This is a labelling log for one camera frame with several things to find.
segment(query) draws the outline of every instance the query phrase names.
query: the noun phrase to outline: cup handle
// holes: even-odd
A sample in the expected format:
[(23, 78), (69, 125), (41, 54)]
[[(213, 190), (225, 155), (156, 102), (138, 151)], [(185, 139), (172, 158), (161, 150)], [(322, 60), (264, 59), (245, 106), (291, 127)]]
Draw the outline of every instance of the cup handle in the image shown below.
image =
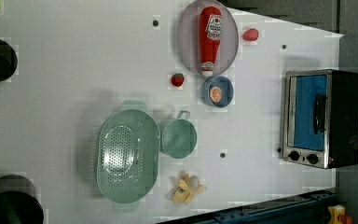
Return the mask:
[(181, 119), (184, 114), (186, 114), (185, 119), (189, 119), (189, 118), (190, 118), (190, 112), (185, 111), (185, 110), (181, 110), (181, 111), (179, 112), (179, 114), (178, 114), (178, 119)]

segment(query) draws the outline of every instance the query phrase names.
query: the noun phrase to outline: round plate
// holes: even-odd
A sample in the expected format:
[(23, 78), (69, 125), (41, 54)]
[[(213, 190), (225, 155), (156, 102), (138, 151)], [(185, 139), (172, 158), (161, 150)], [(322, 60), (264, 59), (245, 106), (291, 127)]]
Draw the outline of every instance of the round plate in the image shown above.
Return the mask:
[(206, 7), (217, 7), (222, 12), (222, 34), (219, 51), (214, 62), (213, 75), (225, 72), (237, 55), (239, 38), (237, 24), (225, 6), (214, 0), (198, 0), (182, 14), (177, 29), (177, 47), (183, 63), (192, 72), (201, 75), (200, 14)]

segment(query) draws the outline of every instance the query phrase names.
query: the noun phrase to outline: red ketchup bottle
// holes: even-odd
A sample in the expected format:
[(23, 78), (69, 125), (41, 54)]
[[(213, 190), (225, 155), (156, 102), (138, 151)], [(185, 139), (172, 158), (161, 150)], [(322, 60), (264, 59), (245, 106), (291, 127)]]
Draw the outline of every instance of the red ketchup bottle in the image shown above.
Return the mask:
[(206, 7), (200, 14), (200, 49), (202, 74), (213, 74), (214, 61), (220, 46), (222, 13), (217, 7)]

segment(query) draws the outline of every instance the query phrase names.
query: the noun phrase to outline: small bowl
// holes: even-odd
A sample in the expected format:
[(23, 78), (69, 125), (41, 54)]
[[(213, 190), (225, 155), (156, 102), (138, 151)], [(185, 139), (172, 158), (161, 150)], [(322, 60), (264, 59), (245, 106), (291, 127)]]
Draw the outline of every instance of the small bowl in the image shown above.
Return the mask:
[[(218, 87), (222, 90), (222, 99), (217, 103), (213, 102), (209, 96), (209, 90), (212, 87)], [(202, 85), (201, 97), (206, 105), (223, 108), (231, 103), (234, 97), (234, 87), (226, 77), (209, 77)]]

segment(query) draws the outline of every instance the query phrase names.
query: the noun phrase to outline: strawberry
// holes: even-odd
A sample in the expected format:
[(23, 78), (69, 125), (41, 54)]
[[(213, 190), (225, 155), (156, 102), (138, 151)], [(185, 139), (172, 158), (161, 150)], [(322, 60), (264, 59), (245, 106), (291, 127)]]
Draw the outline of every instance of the strawberry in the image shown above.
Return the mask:
[(243, 34), (243, 39), (247, 41), (256, 41), (258, 38), (258, 31), (256, 29), (250, 29)]
[(185, 77), (182, 74), (175, 74), (171, 77), (171, 83), (175, 87), (180, 87), (185, 82)]

